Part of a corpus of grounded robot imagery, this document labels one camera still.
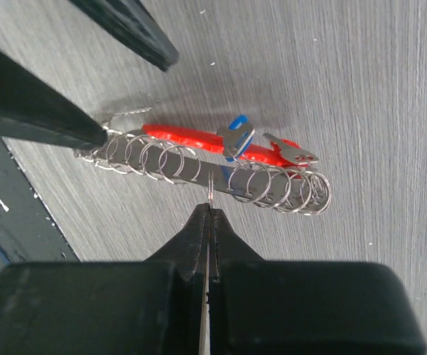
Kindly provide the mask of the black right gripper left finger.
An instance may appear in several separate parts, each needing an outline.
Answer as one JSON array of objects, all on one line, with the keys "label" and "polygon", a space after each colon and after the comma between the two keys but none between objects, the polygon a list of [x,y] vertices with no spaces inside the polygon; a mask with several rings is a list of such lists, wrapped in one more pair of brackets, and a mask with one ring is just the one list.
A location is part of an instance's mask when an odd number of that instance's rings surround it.
[{"label": "black right gripper left finger", "polygon": [[141,262],[14,263],[0,354],[202,354],[210,208]]}]

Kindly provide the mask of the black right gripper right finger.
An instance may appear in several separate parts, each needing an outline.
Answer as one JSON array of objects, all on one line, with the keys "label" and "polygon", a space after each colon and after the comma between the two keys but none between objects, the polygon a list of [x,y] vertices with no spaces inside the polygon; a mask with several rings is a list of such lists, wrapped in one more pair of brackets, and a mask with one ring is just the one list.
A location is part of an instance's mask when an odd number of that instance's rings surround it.
[{"label": "black right gripper right finger", "polygon": [[212,354],[425,354],[399,277],[379,263],[265,260],[210,212]]}]

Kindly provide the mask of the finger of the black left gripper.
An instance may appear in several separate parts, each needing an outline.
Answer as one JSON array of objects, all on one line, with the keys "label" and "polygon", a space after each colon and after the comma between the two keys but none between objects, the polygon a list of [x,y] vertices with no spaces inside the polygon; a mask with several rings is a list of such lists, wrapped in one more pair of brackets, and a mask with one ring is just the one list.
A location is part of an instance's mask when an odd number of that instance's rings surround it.
[{"label": "finger of the black left gripper", "polygon": [[141,1],[71,0],[85,15],[126,48],[167,72],[179,53]]},{"label": "finger of the black left gripper", "polygon": [[1,51],[0,137],[82,150],[107,142],[96,121]]}]

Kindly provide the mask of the red plastic handle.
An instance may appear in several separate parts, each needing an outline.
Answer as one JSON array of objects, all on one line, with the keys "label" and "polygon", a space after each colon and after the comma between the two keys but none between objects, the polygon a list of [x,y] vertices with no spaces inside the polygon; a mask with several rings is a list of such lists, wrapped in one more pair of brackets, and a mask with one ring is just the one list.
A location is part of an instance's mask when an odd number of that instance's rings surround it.
[{"label": "red plastic handle", "polygon": [[[144,124],[142,129],[148,135],[154,138],[175,143],[186,148],[199,148],[205,152],[223,156],[222,138],[216,135],[216,132],[206,132],[193,128],[173,126],[169,124]],[[274,170],[287,168],[305,168],[310,165],[298,166],[284,160],[278,153],[277,148],[271,144],[269,148],[257,145],[252,142],[246,151],[236,160],[230,163],[236,163],[244,168],[271,168]],[[301,148],[296,143],[284,140],[286,143]]]}]

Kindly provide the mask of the silver key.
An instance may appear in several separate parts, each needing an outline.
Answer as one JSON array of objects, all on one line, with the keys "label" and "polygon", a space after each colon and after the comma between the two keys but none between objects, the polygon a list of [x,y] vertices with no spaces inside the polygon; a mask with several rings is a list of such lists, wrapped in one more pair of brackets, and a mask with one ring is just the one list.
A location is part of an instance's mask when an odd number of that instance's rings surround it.
[{"label": "silver key", "polygon": [[263,133],[263,136],[274,148],[277,148],[279,155],[289,163],[298,166],[305,166],[319,161],[319,158],[313,153],[306,151],[305,149],[292,146],[270,133]]}]

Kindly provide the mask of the blue capped key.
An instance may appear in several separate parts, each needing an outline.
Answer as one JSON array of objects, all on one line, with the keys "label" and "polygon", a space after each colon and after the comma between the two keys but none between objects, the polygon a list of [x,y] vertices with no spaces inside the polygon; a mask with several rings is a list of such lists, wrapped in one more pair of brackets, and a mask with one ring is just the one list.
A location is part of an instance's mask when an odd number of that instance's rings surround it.
[{"label": "blue capped key", "polygon": [[221,127],[216,135],[223,141],[223,156],[227,161],[238,159],[249,147],[255,128],[245,115],[238,116],[228,127]]}]

